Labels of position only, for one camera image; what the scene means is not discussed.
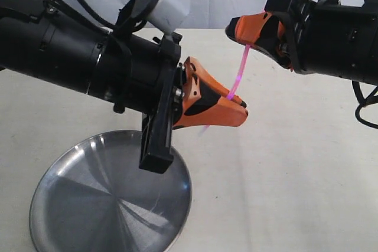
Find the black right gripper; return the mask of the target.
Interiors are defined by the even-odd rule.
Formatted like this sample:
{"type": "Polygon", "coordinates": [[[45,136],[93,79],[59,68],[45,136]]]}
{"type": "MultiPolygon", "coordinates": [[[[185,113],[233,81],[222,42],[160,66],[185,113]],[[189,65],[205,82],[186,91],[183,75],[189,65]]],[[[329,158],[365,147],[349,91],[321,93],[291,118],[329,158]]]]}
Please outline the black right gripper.
{"type": "Polygon", "coordinates": [[[377,84],[377,2],[267,0],[265,10],[232,18],[225,34],[298,74],[377,84]]]}

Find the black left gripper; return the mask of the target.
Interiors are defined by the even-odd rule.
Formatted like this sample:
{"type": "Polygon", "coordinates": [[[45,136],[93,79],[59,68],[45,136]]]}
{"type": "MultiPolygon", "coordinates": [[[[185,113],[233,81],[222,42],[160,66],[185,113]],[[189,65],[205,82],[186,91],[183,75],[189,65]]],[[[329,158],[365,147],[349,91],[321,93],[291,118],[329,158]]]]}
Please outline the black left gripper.
{"type": "Polygon", "coordinates": [[[176,32],[148,41],[131,35],[121,41],[111,35],[97,65],[97,95],[113,103],[116,113],[132,109],[143,114],[139,167],[163,174],[172,164],[172,128],[242,125],[247,104],[227,98],[230,90],[220,84],[194,57],[184,61],[183,114],[174,123],[183,71],[182,35],[176,32]]]}

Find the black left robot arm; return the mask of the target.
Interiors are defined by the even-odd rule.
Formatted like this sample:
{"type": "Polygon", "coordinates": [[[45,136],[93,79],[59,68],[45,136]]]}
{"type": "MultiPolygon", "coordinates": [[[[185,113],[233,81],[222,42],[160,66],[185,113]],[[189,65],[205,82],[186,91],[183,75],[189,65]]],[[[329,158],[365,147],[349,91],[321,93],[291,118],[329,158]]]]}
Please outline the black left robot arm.
{"type": "Polygon", "coordinates": [[[238,127],[246,103],[192,57],[175,30],[190,0],[130,0],[115,24],[87,19],[63,0],[1,0],[1,68],[143,114],[141,169],[172,164],[174,129],[238,127]]]}

